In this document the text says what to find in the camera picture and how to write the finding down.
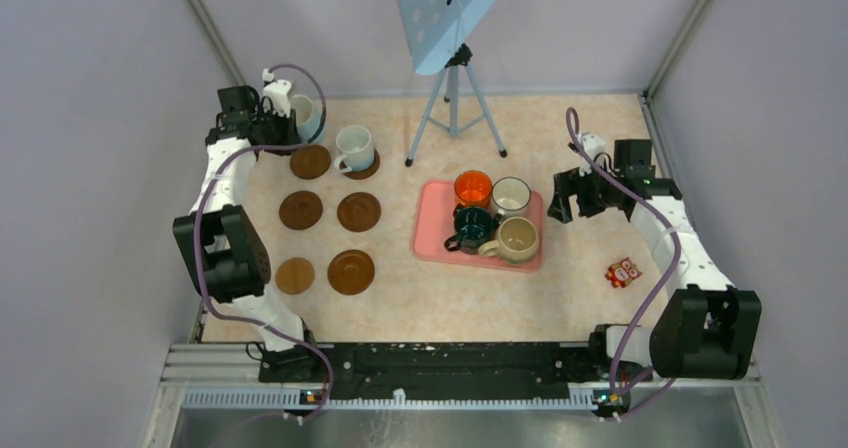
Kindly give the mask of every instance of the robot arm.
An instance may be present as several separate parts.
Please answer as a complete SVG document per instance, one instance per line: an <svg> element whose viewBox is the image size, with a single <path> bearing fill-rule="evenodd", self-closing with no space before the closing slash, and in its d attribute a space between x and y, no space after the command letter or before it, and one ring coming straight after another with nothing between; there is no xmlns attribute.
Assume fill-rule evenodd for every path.
<svg viewBox="0 0 848 448"><path fill-rule="evenodd" d="M192 214L174 220L173 232L195 289L199 291L194 269L192 235L194 214L210 181L217 179L203 208L201 242L204 274L209 295L218 303L231 304L245 316L277 328L292 338L304 339L304 323L283 303L278 290L269 282L271 267L262 240L250 223L243 203L247 195L250 171L257 154L245 152L231 162L223 174L218 169L235 152L257 145L294 145L300 143L295 130L296 113L288 103L291 83L265 77L264 97L249 86L218 90L221 113L216 127L206 138L208 163L201 196L191 208ZM262 103L270 100L265 111ZM260 329L268 351L286 351L290 341Z"/></svg>
<svg viewBox="0 0 848 448"><path fill-rule="evenodd" d="M597 160L605 143L596 135L580 135L586 153ZM738 379L745 376L751 359L761 312L759 298L741 291L713 263L689 223L682 194L674 181L656 178L650 140L615 142L614 168L610 173L662 213L672 225L667 229L641 204L588 167L554 175L554 199L548 216L572 221L569 197L576 195L579 215L595 216L609 207L624 211L642 234L660 269L673 259L671 233L682 248L680 261L666 284L669 302L652 330L638 327L627 343L622 360L654 370L667 378ZM606 354L613 357L625 333L624 326L604 328Z"/></svg>

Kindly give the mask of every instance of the mug handle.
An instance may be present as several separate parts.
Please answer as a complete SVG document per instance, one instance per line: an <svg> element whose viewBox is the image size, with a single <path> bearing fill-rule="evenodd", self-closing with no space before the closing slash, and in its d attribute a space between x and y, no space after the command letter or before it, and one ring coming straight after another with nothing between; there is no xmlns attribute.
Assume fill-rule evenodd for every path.
<svg viewBox="0 0 848 448"><path fill-rule="evenodd" d="M339 173L350 173L351 171L353 171L353 168L349 166L346 166L344 169L342 169L342 162L345 160L345 158L347 158L347 155L342 153L341 155L336 157L335 161L333 161L333 166L337 170L339 170Z"/></svg>
<svg viewBox="0 0 848 448"><path fill-rule="evenodd" d="M498 240L487 241L477 248L477 254L480 256L495 256L498 254Z"/></svg>
<svg viewBox="0 0 848 448"><path fill-rule="evenodd" d="M459 237L453 235L445 240L445 249L448 251L459 251Z"/></svg>

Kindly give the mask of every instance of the speckled tabletop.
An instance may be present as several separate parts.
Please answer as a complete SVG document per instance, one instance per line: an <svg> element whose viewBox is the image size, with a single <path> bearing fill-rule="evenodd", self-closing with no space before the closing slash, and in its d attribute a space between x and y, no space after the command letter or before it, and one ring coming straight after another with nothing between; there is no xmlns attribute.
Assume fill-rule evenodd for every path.
<svg viewBox="0 0 848 448"><path fill-rule="evenodd" d="M404 167L426 98L330 100L323 144L333 156L338 131L361 124L372 132L382 163L371 178L355 181L333 171L305 181L291 174L289 158L260 156L250 175L246 210L276 269L291 257L315 267L304 293L282 295L319 341L584 341L599 323L627 323L659 278L648 248L618 210L568 225L546 218L544 262L539 271L518 273L417 259L411 249L421 187L433 179L453 180L478 169L492 180L517 176L542 194L547 208L552 175L578 165L568 149L565 110L574 106L581 129L612 143L647 138L635 95L489 96L486 98L509 157L500 158L485 122L451 139L430 125L411 168ZM460 102L460 124L479 115L474 98ZM448 119L438 102L432 116ZM321 197L324 214L305 231L280 222L282 200L298 190ZM348 194L366 191L382 205L377 226L351 233L339 224L336 208ZM343 296L327 281L327 266L341 251L371 255L376 277L362 294ZM643 275L625 289L604 278L607 267L630 257ZM654 324L666 304L663 292L643 324ZM224 312L234 312L222 307ZM259 340L252 326L207 318L203 341Z"/></svg>

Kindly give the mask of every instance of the tripod leg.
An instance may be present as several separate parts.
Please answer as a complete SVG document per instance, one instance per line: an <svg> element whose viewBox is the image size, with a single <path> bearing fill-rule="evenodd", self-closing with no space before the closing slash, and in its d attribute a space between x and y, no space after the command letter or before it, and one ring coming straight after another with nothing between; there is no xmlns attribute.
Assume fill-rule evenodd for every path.
<svg viewBox="0 0 848 448"><path fill-rule="evenodd" d="M451 101L451 126L450 135L455 137L459 126L457 125L459 118L459 67L451 66L448 72L448 90Z"/></svg>
<svg viewBox="0 0 848 448"><path fill-rule="evenodd" d="M492 136L495 137L495 143L498 144L498 151L501 158L506 158L506 147L501 141L501 135L498 134L498 129L495 127L495 121L492 119L492 113L489 111L489 106L486 105L486 99L483 98L483 92L480 91L480 83L477 81L477 75L474 73L474 68L471 63L465 66L465 73L468 75L468 80L471 82L471 87L474 89L474 94L477 95L477 101L480 103L480 108L483 110L483 115L486 121L489 122L489 129L492 130Z"/></svg>
<svg viewBox="0 0 848 448"><path fill-rule="evenodd" d="M445 85L445 103L450 103L451 99L451 86L453 86L453 79L457 74L455 67L450 67L448 70L448 84Z"/></svg>
<svg viewBox="0 0 848 448"><path fill-rule="evenodd" d="M415 140L412 142L412 147L409 149L409 155L404 163L407 167L412 166L412 160L415 158L415 152L418 150L418 143L421 142L421 135L424 134L424 128L427 128L427 121L430 119L430 111L433 110L433 104L436 102L436 97L439 96L439 90L442 87L442 80L445 79L445 70L439 72L436 76L436 82L433 84L433 92L430 93L430 99L427 101L427 108L424 109L424 114L421 116L421 124L418 125L418 133L415 134Z"/></svg>

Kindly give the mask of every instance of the tray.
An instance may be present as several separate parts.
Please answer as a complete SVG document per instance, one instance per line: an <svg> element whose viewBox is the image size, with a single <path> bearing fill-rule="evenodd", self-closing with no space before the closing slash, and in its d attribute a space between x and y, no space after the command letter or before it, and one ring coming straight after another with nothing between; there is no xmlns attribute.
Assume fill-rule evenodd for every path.
<svg viewBox="0 0 848 448"><path fill-rule="evenodd" d="M533 191L530 205L527 207L527 219L539 231L539 252L536 257L523 265L504 263L497 256L475 256L461 251L445 250L445 240L454 234L453 209L456 206L453 194L453 182L433 180L421 188L418 199L418 213L415 216L415 228L412 231L412 252L421 260L452 263L456 265L480 266L500 270L533 272L542 265L544 251L544 206L542 195Z"/></svg>

